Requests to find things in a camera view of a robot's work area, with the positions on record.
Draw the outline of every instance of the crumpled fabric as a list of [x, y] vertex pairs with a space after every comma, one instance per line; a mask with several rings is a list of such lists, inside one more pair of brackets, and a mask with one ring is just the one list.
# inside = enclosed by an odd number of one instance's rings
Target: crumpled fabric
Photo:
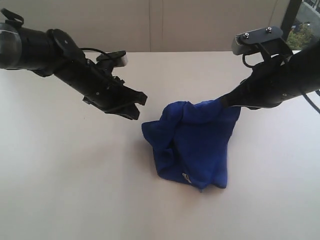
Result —
[[226, 188], [228, 142], [240, 111], [224, 108], [219, 99], [177, 101], [165, 107], [160, 120], [143, 123], [158, 175], [200, 190], [210, 184]]

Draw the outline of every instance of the blue towel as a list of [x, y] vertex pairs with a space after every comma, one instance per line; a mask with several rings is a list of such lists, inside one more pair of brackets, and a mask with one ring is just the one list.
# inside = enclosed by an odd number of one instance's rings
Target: blue towel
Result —
[[240, 110], [223, 108], [219, 99], [177, 101], [165, 107], [160, 120], [143, 123], [158, 175], [200, 190], [209, 184], [226, 188], [228, 141]]

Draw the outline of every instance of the window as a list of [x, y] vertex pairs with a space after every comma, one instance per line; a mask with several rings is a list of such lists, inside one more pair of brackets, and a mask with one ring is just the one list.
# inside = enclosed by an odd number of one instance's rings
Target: window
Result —
[[320, 38], [320, 0], [291, 0], [281, 28], [292, 50], [314, 44]]

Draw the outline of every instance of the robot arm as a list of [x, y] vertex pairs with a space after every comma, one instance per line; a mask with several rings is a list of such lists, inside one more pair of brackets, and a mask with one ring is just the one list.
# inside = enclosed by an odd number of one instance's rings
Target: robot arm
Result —
[[[78, 48], [72, 38], [60, 29], [47, 32], [22, 27], [23, 17], [1, 10], [7, 18], [0, 23], [0, 68], [30, 70], [41, 77], [55, 75], [84, 95], [83, 101], [106, 114], [137, 120], [135, 103], [145, 105], [147, 96], [124, 86], [112, 75], [116, 67], [127, 63], [126, 52], [105, 53], [94, 48]], [[95, 64], [83, 50], [102, 53]]]
[[[243, 63], [252, 68], [252, 74], [221, 97], [225, 107], [273, 108], [302, 95], [320, 113], [306, 95], [320, 89], [320, 42], [293, 54], [282, 35], [282, 30], [274, 26], [235, 37], [232, 51], [242, 55]], [[245, 57], [255, 53], [261, 53], [264, 61], [250, 66]]]

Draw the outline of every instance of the tree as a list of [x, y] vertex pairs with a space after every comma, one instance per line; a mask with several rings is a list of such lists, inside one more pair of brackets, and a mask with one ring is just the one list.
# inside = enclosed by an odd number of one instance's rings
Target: tree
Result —
[[313, 32], [306, 24], [301, 24], [299, 30], [294, 32], [292, 29], [289, 33], [286, 43], [292, 50], [302, 50], [309, 45], [313, 39]]

